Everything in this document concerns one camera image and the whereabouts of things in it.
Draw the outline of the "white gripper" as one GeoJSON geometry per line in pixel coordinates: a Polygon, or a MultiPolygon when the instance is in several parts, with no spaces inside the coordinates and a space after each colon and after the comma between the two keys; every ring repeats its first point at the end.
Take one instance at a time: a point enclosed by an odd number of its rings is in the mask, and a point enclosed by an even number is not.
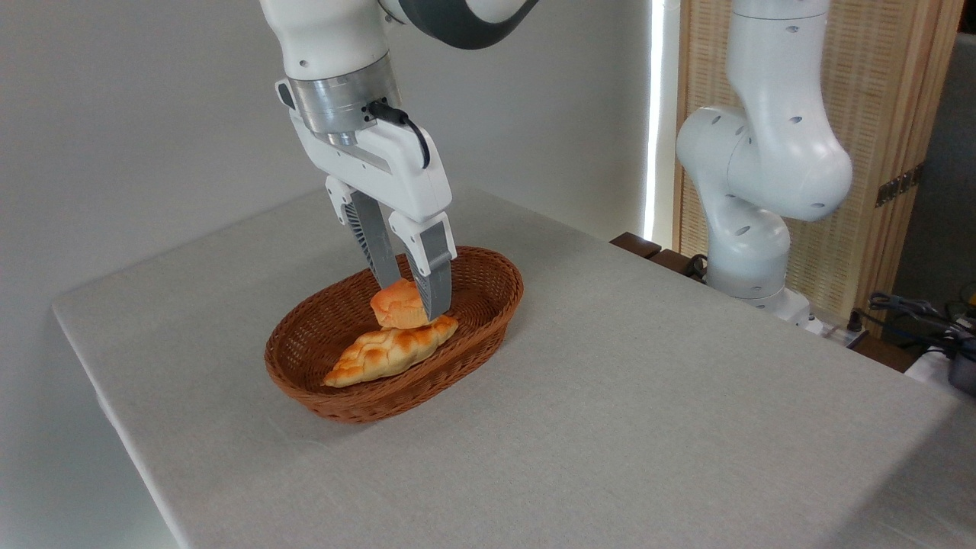
{"type": "Polygon", "coordinates": [[[430,156],[424,168],[419,140],[408,127],[381,120],[358,131],[355,145],[334,146],[314,136],[295,109],[290,118],[311,161],[331,175],[326,190],[335,214],[351,229],[380,288],[399,281],[401,272],[379,202],[395,210],[390,228],[406,247],[428,320],[444,315],[452,302],[451,261],[458,253],[442,212],[452,191],[428,133],[422,131],[430,156]]]}

